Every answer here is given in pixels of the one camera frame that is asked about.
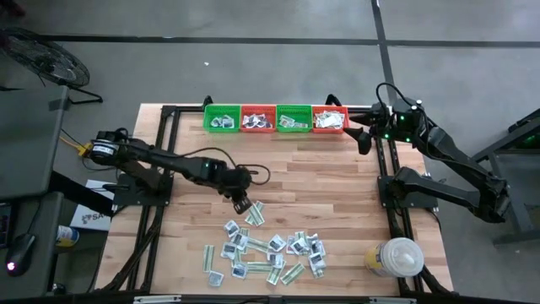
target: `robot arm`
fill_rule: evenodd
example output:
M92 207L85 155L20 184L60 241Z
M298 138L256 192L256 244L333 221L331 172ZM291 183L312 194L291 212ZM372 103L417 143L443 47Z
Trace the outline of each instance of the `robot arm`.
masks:
M139 161L181 173L188 181L216 189L230 198L237 214L251 207L246 189L251 184L251 173L243 166L229 168L227 163L208 157L185 157L148 145L144 141L128 138L122 132L101 131L89 152L93 162L114 166L135 177L147 191L158 192L162 174L144 168Z
M469 192L447 186L403 167L388 185L395 198L421 192L466 207L486 222L505 221L510 203L506 181L493 176L459 150L450 135L426 116L420 100L401 98L392 108L392 114L384 103L376 103L369 113L350 119L370 127L368 132L362 128L345 130L358 142L361 154L369 153L373 137L410 143L423 155L445 163L477 189Z

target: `red basket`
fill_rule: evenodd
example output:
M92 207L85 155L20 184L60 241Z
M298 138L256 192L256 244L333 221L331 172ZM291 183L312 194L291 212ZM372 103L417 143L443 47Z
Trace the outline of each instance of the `red basket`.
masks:
M273 125L273 128L244 128L244 126L242 126L242 121L244 120L244 116L250 116L253 114L257 114L257 115L264 114L265 118ZM269 105L242 106L240 110L240 130L242 132L249 132L249 133L276 132L276 106L269 106Z
M343 122L343 127L348 128L348 108L346 106L313 106L313 133L334 133L341 134L343 133L343 128L333 129L333 128L315 128L316 117L315 114L323 113L324 111L338 111L345 114L345 121Z

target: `concrete floor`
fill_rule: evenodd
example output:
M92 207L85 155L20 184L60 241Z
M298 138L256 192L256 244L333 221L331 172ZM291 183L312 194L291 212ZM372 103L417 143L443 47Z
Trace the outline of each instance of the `concrete floor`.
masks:
M0 17L48 34L192 37L375 39L369 0L21 0L28 16ZM388 39L540 41L540 2L534 0L380 0ZM384 81L378 46L248 44L61 43L91 72L87 90L103 105L75 106L64 128L81 141L98 130L132 129L142 102L322 103L375 102ZM538 108L540 49L390 47L396 85L422 99L429 116L473 154L504 135L508 125ZM41 87L40 80L0 57L0 85ZM466 183L444 165L426 160L435 179ZM78 182L113 180L88 173L59 146L55 167ZM540 301L540 243L495 248L512 232L465 209L442 203L442 234L456 291L517 301ZM72 254L58 278L85 291L99 250Z

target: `wooden table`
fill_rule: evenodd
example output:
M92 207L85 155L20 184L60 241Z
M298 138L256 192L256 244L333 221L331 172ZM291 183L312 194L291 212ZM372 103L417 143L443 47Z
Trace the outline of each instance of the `wooden table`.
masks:
M147 143L155 141L161 106L142 104L133 136ZM164 143L168 143L168 134ZM242 295L398 295L397 281L379 278L364 266L365 251L390 238L386 212L380 206L376 188L379 176L374 150L359 155L356 143L347 135L314 133L207 133L202 113L182 113L176 140L176 153L216 146L227 150L237 163L262 164L272 171L263 186L248 189L250 199L266 204L265 223L256 228L237 215L232 204L216 191L175 177L170 206L165 209L154 269L152 292L160 294L242 294ZM402 166L424 171L422 155L410 144L397 144ZM217 151L201 153L225 160ZM392 165L388 160L389 173ZM106 285L132 253L141 208L129 207L114 217L105 245L96 288ZM410 210L413 233L422 247L425 262L440 283L452 289L445 249L439 226L432 214ZM235 220L250 228L251 237L269 241L279 234L283 239L296 231L318 233L326 251L324 278L315 280L306 257L284 254L287 266L298 261L306 266L301 277L289 286L266 282L267 274L248 274L245 280L230 275L230 260L219 253L227 237L223 225ZM225 274L220 288L208 286L203 272L204 245L214 245L213 269ZM265 261L252 249L243 261ZM139 269L143 277L146 256Z

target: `plastic cup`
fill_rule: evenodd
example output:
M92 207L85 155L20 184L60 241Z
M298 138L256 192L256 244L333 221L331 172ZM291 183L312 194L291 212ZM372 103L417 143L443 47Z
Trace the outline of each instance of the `plastic cup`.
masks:
M405 237L397 237L369 249L364 256L366 268L382 277L407 278L424 267L422 249Z

